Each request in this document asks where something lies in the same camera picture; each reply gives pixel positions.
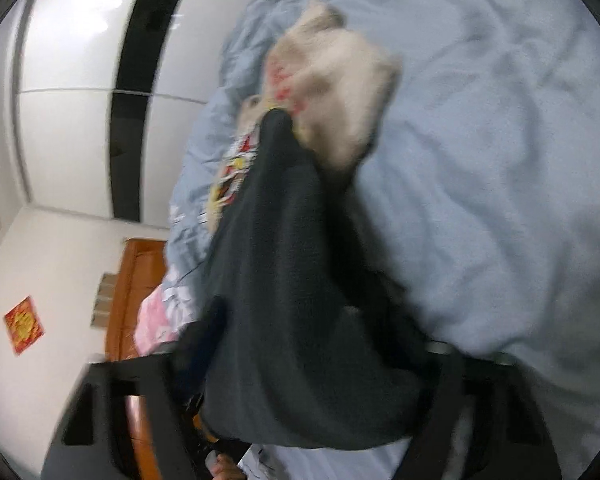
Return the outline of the person's hand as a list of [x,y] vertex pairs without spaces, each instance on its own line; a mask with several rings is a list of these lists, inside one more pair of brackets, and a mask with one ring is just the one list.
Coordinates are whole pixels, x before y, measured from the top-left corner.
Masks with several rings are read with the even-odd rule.
[[206,466],[213,480],[246,480],[244,472],[226,454],[211,452],[206,458]]

